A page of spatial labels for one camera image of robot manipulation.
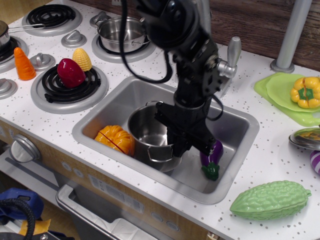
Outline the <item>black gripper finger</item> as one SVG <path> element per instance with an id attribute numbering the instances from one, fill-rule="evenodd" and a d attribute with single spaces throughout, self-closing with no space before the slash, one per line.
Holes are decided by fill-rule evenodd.
<path id="1" fill-rule="evenodd" d="M 173 155 L 175 157 L 182 157 L 182 155 L 190 150 L 192 144 L 185 139 L 178 139 L 173 145 Z"/>
<path id="2" fill-rule="evenodd" d="M 169 125 L 167 127 L 167 143 L 169 145 L 175 145 L 178 139 L 178 135 L 177 135 L 177 129 L 176 127 L 173 125 Z"/>

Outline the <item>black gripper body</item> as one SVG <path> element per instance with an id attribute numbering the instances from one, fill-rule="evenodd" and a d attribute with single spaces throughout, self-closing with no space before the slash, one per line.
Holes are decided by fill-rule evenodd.
<path id="1" fill-rule="evenodd" d="M 169 105 L 158 102 L 155 119 L 168 126 L 177 129 L 177 141 L 187 140 L 203 154 L 209 156 L 213 152 L 216 138 L 206 125 L 206 119 L 210 108 L 210 102 L 206 101 L 196 108 L 184 108 L 178 104 Z"/>

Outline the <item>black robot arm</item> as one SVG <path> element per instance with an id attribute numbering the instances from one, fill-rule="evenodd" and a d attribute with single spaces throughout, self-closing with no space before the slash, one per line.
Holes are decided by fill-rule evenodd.
<path id="1" fill-rule="evenodd" d="M 167 142 L 173 154 L 182 156 L 191 147 L 209 156 L 216 139 L 206 121 L 212 100 L 220 89 L 218 47 L 200 23 L 198 9 L 190 0 L 137 0 L 148 38 L 172 53 L 178 76 L 174 104 L 157 103 L 155 119 L 167 127 Z"/>

